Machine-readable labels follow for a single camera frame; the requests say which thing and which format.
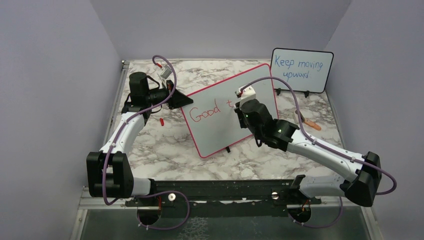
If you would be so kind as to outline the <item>red framed whiteboard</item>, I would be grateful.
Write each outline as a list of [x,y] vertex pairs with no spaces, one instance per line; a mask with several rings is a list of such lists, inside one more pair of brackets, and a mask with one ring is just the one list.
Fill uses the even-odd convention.
[[252,135],[248,129],[240,127],[234,112],[235,104],[239,102],[235,92],[256,79],[270,76],[270,65],[262,63],[188,95],[193,103],[181,110],[201,158]]

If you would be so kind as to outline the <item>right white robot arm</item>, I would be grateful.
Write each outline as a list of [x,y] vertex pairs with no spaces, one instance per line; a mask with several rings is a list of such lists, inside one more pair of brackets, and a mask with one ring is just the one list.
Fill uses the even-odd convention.
[[266,145],[306,157],[335,172],[328,176],[298,175],[288,190],[289,199],[300,204],[307,198],[345,197],[362,207],[371,207],[382,179],[380,157],[369,151],[362,155],[303,134],[300,127],[275,119],[257,99],[235,104],[241,128],[249,129],[258,147]]

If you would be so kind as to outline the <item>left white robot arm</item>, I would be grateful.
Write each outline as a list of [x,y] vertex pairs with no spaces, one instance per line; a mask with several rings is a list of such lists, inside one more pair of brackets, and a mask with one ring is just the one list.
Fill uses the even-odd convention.
[[155,80],[145,72],[129,76],[130,92],[121,110],[121,119],[105,145],[86,158],[88,190],[91,197],[128,199],[138,196],[144,205],[157,200],[152,180],[133,176],[128,154],[138,134],[145,127],[153,109],[166,104],[170,110],[194,101],[176,89],[169,79],[171,70],[164,70]]

